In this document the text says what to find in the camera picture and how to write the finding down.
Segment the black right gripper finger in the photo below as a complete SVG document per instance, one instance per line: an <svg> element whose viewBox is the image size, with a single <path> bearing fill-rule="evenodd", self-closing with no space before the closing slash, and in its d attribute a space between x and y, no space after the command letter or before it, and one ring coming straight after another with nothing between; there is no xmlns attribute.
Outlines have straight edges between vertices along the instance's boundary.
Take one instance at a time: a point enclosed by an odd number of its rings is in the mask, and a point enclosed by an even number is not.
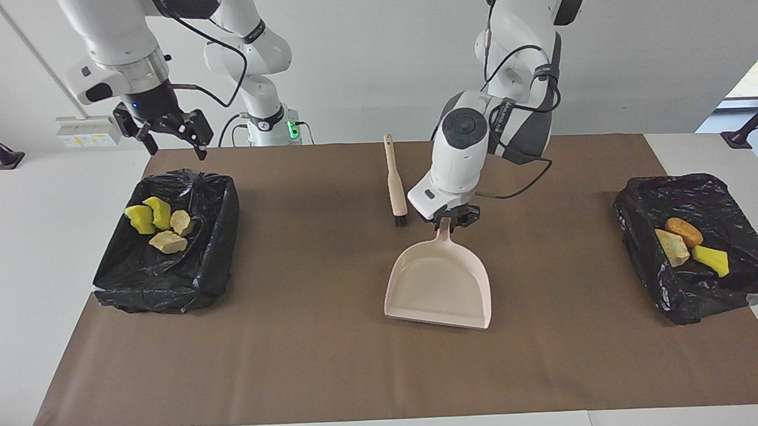
<svg viewBox="0 0 758 426"><path fill-rule="evenodd" d="M193 147L198 160L207 158L207 147L214 132L202 110L192 110L180 114L181 122L178 127L178 138Z"/></svg>
<svg viewBox="0 0 758 426"><path fill-rule="evenodd" d="M113 118L124 137L142 143L150 156L157 154L159 146L151 135L151 124L149 122L139 126L136 118L131 115L124 102L119 102L113 109Z"/></svg>

